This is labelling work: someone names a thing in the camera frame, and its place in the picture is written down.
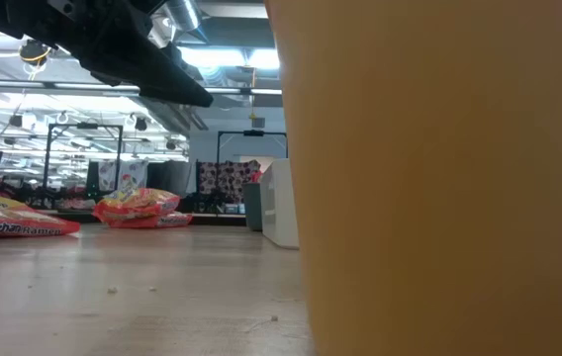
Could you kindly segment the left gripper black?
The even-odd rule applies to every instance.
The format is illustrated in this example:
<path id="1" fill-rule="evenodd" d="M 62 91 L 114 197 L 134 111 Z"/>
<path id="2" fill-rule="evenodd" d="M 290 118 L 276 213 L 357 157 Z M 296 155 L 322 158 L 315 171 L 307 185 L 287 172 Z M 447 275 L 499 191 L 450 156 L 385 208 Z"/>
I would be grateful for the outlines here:
<path id="1" fill-rule="evenodd" d="M 0 0 L 0 33 L 68 50 L 99 81 L 146 98 L 209 107 L 199 70 L 175 43 L 148 38 L 155 0 Z"/>

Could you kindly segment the orange chicken Maruchan noodle packet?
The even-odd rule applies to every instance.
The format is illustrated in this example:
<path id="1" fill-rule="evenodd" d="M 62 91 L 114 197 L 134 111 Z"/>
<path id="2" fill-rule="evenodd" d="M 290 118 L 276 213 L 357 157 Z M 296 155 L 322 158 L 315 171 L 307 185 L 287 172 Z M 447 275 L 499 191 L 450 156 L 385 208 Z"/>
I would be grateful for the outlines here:
<path id="1" fill-rule="evenodd" d="M 152 188 L 125 188 L 101 199 L 93 215 L 103 223 L 168 215 L 176 210 L 180 197 Z"/>
<path id="2" fill-rule="evenodd" d="M 79 222 L 43 214 L 18 201 L 0 197 L 0 237 L 57 236 L 79 230 Z"/>
<path id="3" fill-rule="evenodd" d="M 162 216 L 108 222 L 108 226 L 114 228 L 172 228 L 186 226 L 191 220 L 193 220 L 192 214 L 172 212 Z"/>

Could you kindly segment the yellow plastic bin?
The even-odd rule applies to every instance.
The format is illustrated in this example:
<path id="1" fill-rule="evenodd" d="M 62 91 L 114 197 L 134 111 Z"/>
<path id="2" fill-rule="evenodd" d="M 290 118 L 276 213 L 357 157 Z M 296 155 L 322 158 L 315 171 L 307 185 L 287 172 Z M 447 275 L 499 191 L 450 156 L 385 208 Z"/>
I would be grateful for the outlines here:
<path id="1" fill-rule="evenodd" d="M 562 356 L 562 0 L 264 0 L 319 356 Z"/>

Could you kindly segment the grey hanging cloth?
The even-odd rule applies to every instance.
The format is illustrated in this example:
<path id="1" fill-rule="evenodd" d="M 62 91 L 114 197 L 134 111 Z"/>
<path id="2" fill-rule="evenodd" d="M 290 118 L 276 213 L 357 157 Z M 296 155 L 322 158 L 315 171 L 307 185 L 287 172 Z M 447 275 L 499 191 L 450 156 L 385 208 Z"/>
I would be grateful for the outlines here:
<path id="1" fill-rule="evenodd" d="M 192 173 L 193 164 L 190 162 L 151 162 L 147 167 L 146 187 L 185 197 Z"/>

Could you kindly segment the white hanging cloth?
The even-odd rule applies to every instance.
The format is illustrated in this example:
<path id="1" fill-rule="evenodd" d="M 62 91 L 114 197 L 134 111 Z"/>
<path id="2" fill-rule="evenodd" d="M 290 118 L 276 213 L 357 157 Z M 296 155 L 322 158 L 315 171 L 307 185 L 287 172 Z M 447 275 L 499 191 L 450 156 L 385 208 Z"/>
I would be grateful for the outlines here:
<path id="1" fill-rule="evenodd" d="M 145 188 L 147 181 L 146 160 L 128 160 L 117 164 L 114 160 L 98 162 L 98 184 L 101 191 Z"/>

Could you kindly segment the patterned hanging cloth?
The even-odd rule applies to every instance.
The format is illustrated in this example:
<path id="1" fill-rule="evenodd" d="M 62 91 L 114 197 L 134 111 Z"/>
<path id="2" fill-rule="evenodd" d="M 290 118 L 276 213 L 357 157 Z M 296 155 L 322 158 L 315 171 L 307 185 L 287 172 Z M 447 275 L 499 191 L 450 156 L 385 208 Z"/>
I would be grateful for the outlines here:
<path id="1" fill-rule="evenodd" d="M 243 186 L 251 183 L 252 174 L 261 171 L 256 160 L 247 162 L 197 162 L 197 192 L 206 195 L 219 194 L 226 203 L 243 202 Z"/>

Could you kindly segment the teal plastic bin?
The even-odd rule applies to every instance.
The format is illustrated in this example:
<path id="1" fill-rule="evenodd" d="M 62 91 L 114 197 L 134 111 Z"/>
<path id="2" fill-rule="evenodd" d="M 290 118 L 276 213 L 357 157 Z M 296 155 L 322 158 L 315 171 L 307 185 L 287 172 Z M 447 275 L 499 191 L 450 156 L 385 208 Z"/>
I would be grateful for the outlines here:
<path id="1" fill-rule="evenodd" d="M 262 231 L 261 194 L 259 183 L 243 186 L 243 203 L 247 227 L 252 231 Z"/>

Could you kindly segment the white plastic bin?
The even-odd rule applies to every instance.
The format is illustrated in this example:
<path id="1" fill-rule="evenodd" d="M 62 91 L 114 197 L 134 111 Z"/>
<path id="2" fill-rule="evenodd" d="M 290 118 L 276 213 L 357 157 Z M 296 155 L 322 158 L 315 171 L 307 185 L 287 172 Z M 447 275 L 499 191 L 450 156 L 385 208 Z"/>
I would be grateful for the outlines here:
<path id="1" fill-rule="evenodd" d="M 274 160 L 260 180 L 262 232 L 271 242 L 298 249 L 294 190 L 290 160 Z"/>

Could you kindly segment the silver round ceiling duct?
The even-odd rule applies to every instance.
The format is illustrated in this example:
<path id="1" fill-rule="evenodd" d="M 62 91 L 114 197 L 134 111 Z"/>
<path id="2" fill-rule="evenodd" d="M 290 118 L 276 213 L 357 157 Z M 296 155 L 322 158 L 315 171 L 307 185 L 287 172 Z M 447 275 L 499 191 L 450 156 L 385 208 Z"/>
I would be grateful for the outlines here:
<path id="1" fill-rule="evenodd" d="M 165 0 L 154 19 L 171 32 L 191 32 L 202 23 L 195 0 Z"/>

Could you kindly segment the black metal stand frame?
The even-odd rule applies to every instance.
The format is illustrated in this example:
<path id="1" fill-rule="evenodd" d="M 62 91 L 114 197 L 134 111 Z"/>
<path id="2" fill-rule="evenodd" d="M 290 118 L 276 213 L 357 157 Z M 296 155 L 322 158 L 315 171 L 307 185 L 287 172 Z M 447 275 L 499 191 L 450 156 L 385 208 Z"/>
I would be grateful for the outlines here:
<path id="1" fill-rule="evenodd" d="M 285 158 L 289 158 L 289 148 L 288 148 L 288 137 L 286 133 L 280 132 L 266 132 L 261 130 L 247 130 L 247 131 L 218 131 L 217 132 L 217 143 L 216 143 L 216 163 L 221 161 L 221 150 L 222 150 L 222 136 L 224 134 L 237 134 L 250 137 L 263 137 L 266 135 L 283 136 L 286 143 L 283 145 L 285 148 Z"/>
<path id="2" fill-rule="evenodd" d="M 68 129 L 77 129 L 77 130 L 98 130 L 98 129 L 116 129 L 119 133 L 116 136 L 116 143 L 117 143 L 117 151 L 116 151 L 116 159 L 115 159 L 115 175 L 114 175 L 114 189 L 119 187 L 119 174 L 121 170 L 121 155 L 122 155 L 122 148 L 123 148 L 123 134 L 124 134 L 124 127 L 121 125 L 104 125 L 98 123 L 87 123 L 87 122 L 80 122 L 78 124 L 49 124 L 47 126 L 47 144 L 45 150 L 45 163 L 44 163 L 44 179 L 43 179 L 43 189 L 47 189 L 48 184 L 48 175 L 49 175 L 49 162 L 50 162 L 50 154 L 51 154 L 51 146 L 52 143 L 63 133 L 65 133 Z"/>

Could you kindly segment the grey ceiling rail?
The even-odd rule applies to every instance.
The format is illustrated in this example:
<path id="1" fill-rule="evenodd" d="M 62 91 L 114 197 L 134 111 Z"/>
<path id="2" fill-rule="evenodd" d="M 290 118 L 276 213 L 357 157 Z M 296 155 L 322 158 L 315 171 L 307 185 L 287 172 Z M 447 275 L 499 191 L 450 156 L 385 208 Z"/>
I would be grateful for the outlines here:
<path id="1" fill-rule="evenodd" d="M 21 80 L 1 80 L 0 92 L 11 90 L 26 91 L 67 91 L 67 92 L 112 92 L 123 96 L 133 96 L 140 93 L 140 88 L 134 85 L 109 86 L 107 84 L 95 83 L 71 83 L 71 82 L 51 82 L 51 81 L 21 81 Z M 206 91 L 217 95 L 265 95 L 281 96 L 281 89 L 262 89 L 247 87 L 207 87 Z"/>

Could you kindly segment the black aluminium table frame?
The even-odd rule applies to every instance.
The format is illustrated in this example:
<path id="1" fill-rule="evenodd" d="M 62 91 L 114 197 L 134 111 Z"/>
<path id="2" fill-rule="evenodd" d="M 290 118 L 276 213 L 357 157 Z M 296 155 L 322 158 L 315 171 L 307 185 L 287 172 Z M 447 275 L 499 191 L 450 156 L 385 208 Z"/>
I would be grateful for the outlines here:
<path id="1" fill-rule="evenodd" d="M 76 223 L 98 223 L 99 220 L 88 212 L 46 211 L 46 214 Z M 246 226 L 244 215 L 194 214 L 191 225 Z"/>

